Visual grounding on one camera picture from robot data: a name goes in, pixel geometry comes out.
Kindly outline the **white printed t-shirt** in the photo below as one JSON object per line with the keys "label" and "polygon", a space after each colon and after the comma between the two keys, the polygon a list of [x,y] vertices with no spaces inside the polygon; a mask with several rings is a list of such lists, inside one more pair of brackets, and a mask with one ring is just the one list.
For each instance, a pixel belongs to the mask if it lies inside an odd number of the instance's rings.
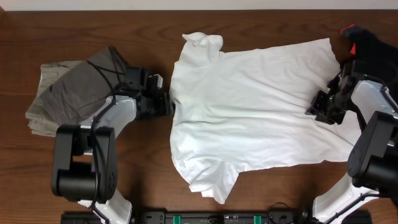
{"label": "white printed t-shirt", "polygon": [[223,52],[220,35],[184,39],[170,148],[192,192],[222,204],[242,172],[348,159],[356,114],[328,125],[306,113],[340,69],[329,39],[240,52]]}

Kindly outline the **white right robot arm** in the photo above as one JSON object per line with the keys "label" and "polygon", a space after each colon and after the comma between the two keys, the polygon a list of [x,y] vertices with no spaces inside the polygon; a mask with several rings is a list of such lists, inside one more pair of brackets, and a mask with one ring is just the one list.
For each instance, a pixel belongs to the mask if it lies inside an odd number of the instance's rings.
{"label": "white right robot arm", "polygon": [[397,65],[388,60],[353,60],[319,91],[307,114],[341,124],[348,111],[359,116],[361,135],[346,174],[303,211],[299,223],[372,223],[359,208],[377,198],[397,197]]}

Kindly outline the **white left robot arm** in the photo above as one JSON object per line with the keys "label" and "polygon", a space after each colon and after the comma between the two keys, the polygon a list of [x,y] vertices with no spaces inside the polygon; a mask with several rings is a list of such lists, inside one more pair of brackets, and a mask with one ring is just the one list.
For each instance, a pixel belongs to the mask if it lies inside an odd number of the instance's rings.
{"label": "white left robot arm", "polygon": [[136,119],[173,112],[168,93],[119,91],[80,124],[61,125],[55,137],[52,192],[88,208],[64,213],[61,222],[135,223],[132,203],[117,189],[116,138]]}

